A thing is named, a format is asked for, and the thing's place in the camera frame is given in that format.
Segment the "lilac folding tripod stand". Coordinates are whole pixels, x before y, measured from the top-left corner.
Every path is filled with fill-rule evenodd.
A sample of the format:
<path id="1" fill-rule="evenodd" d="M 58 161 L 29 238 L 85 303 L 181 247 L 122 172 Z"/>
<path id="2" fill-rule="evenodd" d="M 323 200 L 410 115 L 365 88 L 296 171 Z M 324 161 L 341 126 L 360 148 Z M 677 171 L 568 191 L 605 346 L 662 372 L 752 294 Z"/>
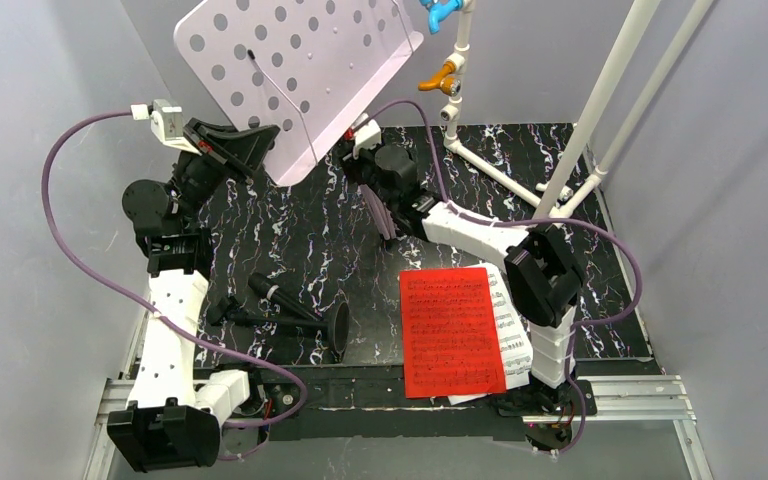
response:
<path id="1" fill-rule="evenodd" d="M 396 239 L 396 227 L 384 203 L 368 185 L 360 185 L 359 191 L 369 208 L 379 234 L 387 241 Z"/>

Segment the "lilac perforated music desk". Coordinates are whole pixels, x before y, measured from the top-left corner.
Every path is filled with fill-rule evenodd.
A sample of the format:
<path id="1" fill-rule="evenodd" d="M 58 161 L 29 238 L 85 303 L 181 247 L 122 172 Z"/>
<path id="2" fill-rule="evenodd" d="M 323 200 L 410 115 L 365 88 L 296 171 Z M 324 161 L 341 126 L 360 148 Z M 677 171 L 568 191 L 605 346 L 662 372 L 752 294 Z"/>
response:
<path id="1" fill-rule="evenodd" d="M 314 169 L 423 42 L 399 1 L 203 1 L 174 29 L 237 129 L 280 127 L 263 168 L 282 187 Z"/>

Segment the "red sheet music page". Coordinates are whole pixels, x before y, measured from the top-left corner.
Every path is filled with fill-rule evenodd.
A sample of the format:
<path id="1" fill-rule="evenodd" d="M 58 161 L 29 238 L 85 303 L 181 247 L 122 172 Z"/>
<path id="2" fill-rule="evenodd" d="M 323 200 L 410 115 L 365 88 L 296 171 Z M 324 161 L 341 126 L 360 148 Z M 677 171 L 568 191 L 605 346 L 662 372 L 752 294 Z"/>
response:
<path id="1" fill-rule="evenodd" d="M 406 270 L 399 294 L 407 398 L 507 390 L 486 269 Z"/>

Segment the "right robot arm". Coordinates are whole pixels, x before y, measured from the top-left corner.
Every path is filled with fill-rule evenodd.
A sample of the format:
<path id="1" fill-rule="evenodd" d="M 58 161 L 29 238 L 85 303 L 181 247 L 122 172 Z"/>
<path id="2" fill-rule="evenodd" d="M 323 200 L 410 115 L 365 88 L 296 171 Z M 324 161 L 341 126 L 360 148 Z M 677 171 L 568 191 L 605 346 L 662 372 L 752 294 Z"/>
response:
<path id="1" fill-rule="evenodd" d="M 388 231 L 464 250 L 506 276 L 508 304 L 527 322 L 532 348 L 526 403 L 546 410 L 568 405 L 584 271 L 562 231 L 554 224 L 506 225 L 444 201 L 421 186 L 416 162 L 401 146 L 350 147 L 337 158 L 347 179 L 370 192 Z"/>

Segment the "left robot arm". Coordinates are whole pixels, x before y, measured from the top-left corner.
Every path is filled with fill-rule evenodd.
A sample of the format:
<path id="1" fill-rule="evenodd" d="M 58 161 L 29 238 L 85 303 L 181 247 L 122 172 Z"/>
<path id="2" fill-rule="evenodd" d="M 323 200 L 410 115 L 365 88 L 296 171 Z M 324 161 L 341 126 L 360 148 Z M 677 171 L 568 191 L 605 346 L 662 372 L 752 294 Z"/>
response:
<path id="1" fill-rule="evenodd" d="M 213 465 L 224 423 L 251 397 L 244 370 L 194 383 L 192 339 L 214 255 L 198 214 L 227 180 L 256 172 L 279 132 L 276 125 L 240 131 L 192 119 L 184 127 L 192 148 L 180 153 L 170 179 L 136 180 L 122 195 L 147 259 L 151 317 L 135 382 L 125 407 L 110 413 L 107 433 L 137 472 Z"/>

